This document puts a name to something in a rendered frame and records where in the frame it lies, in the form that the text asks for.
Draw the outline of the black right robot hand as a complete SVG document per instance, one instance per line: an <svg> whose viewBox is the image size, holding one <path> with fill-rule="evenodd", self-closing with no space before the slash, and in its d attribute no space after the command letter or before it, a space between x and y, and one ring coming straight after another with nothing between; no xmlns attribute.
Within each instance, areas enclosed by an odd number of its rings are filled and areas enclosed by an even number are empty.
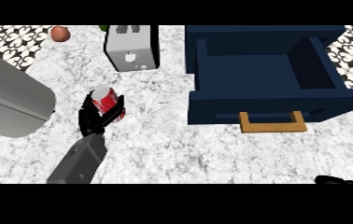
<svg viewBox="0 0 353 224"><path fill-rule="evenodd" d="M317 184L353 184L353 180L345 180L336 176L318 175L315 178Z"/></svg>

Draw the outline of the navy blue cabinet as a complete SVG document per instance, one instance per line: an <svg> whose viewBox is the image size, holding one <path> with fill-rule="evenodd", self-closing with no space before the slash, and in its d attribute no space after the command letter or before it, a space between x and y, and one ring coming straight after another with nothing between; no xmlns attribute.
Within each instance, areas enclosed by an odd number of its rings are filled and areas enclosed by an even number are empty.
<svg viewBox="0 0 353 224"><path fill-rule="evenodd" d="M346 31L343 25L187 25L187 73L197 72L197 44L202 39L212 46L212 54L286 54L300 40L317 37L327 48Z"/></svg>

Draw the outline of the red soda can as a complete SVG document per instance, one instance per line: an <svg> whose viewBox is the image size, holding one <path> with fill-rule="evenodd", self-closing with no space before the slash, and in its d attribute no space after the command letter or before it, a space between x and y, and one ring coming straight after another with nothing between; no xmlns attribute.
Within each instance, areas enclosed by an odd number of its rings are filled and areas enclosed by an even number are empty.
<svg viewBox="0 0 353 224"><path fill-rule="evenodd" d="M92 99L101 115L106 115L119 104L119 96L110 86L101 86L94 90Z"/></svg>

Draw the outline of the silver toaster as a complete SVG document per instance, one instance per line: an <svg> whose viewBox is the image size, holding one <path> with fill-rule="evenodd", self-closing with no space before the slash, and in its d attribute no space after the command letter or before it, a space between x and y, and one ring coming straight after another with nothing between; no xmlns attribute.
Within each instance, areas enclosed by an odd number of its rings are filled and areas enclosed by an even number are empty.
<svg viewBox="0 0 353 224"><path fill-rule="evenodd" d="M110 25L104 52L119 72L159 69L159 26Z"/></svg>

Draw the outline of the reddish brown round fruit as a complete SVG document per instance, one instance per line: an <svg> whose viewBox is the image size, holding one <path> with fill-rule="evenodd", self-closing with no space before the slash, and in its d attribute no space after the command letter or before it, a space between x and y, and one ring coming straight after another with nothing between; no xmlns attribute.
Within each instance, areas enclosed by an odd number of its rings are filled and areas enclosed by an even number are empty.
<svg viewBox="0 0 353 224"><path fill-rule="evenodd" d="M72 38L72 33L67 27L54 26L52 28L52 40L55 42L66 42Z"/></svg>

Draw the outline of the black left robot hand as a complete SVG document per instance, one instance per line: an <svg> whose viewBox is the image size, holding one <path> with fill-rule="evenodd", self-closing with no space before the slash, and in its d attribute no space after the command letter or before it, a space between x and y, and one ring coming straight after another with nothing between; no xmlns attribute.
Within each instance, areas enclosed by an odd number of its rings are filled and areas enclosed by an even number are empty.
<svg viewBox="0 0 353 224"><path fill-rule="evenodd" d="M86 96L83 106L79 110L79 127L85 136L91 135L92 133L106 133L106 127L114 122L123 113L125 96L120 95L119 98L120 102L104 115L100 115L98 108L94 105L94 98L91 95Z"/></svg>

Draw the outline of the navy blue open drawer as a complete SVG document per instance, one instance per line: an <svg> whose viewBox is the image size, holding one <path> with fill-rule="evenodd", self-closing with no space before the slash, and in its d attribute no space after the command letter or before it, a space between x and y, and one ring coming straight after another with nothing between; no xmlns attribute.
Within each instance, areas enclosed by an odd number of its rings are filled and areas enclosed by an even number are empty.
<svg viewBox="0 0 353 224"><path fill-rule="evenodd" d="M284 54L231 56L212 56L200 39L197 66L191 124L237 124L241 112L258 123L289 122L295 111L308 122L321 122L353 111L353 90L317 37L303 38Z"/></svg>

